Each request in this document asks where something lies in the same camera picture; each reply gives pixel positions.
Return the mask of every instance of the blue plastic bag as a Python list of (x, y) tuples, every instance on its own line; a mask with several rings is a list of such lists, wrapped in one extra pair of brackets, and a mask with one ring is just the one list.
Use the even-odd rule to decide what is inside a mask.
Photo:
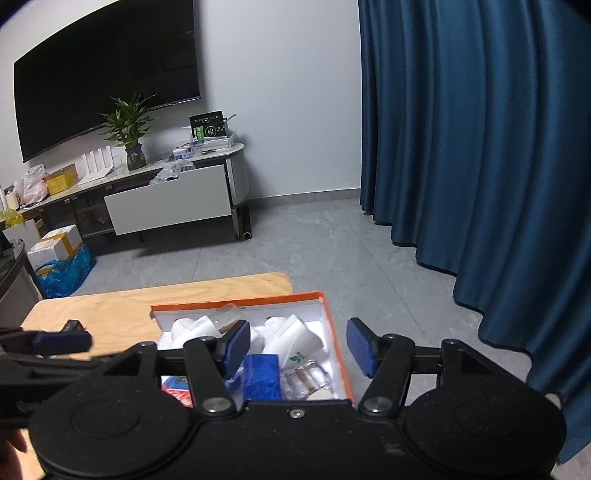
[[(36, 269), (35, 273), (47, 297), (59, 299), (68, 297), (78, 290), (95, 264), (94, 256), (86, 244), (83, 244), (69, 261), (52, 260)], [(53, 268), (46, 275), (39, 275), (38, 272), (48, 266)]]

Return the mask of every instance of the black tv screen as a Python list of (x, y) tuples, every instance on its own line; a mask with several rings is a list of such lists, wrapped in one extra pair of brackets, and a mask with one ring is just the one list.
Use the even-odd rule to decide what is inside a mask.
[(24, 161), (99, 128), (111, 97), (150, 108), (199, 98), (193, 0), (119, 0), (68, 25), (14, 64)]

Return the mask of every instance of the plastic bag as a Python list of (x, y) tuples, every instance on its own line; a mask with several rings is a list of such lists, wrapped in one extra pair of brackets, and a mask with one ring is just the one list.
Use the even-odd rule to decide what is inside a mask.
[(18, 179), (16, 182), (14, 182), (14, 193), (17, 194), (18, 203), (20, 203), (21, 205), (24, 205), (24, 203), (22, 202), (22, 195), (24, 192), (25, 192), (25, 180)]
[(45, 183), (45, 165), (37, 165), (22, 178), (22, 203), (32, 205), (42, 201), (48, 195), (47, 184)]
[(37, 278), (47, 297), (58, 299), (68, 297), (78, 290), (95, 264), (94, 256), (86, 244), (83, 244), (70, 260), (52, 260), (40, 266), (35, 272), (49, 265), (53, 266), (46, 275), (37, 273)]
[(25, 223), (25, 219), (20, 213), (13, 208), (7, 208), (4, 212), (4, 221), (6, 228), (18, 225), (19, 223)]
[(150, 180), (150, 185), (162, 183), (167, 180), (174, 180), (178, 178), (178, 174), (182, 171), (195, 170), (192, 160), (175, 160), (168, 162), (158, 174)]

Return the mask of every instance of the gray chair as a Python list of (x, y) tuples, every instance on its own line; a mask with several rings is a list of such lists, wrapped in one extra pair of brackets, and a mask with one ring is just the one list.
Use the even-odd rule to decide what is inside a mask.
[(2, 240), (0, 257), (0, 327), (20, 326), (35, 304), (44, 297), (25, 244), (21, 240), (12, 243)]

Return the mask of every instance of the blue gripper pad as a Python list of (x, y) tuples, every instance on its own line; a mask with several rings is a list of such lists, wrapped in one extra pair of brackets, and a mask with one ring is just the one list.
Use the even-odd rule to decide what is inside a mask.
[(226, 345), (226, 355), (222, 362), (223, 372), (221, 372), (225, 380), (229, 380), (234, 376), (250, 348), (251, 326), (248, 322), (245, 322)]
[(33, 353), (42, 356), (87, 352), (92, 347), (92, 337), (86, 331), (40, 332), (31, 346)]
[(372, 337), (375, 338), (376, 336), (364, 323), (359, 321), (360, 325), (358, 325), (355, 320), (349, 319), (347, 322), (347, 346), (363, 374), (366, 377), (373, 378), (378, 369), (378, 362), (375, 357), (377, 352), (374, 343), (372, 343)]

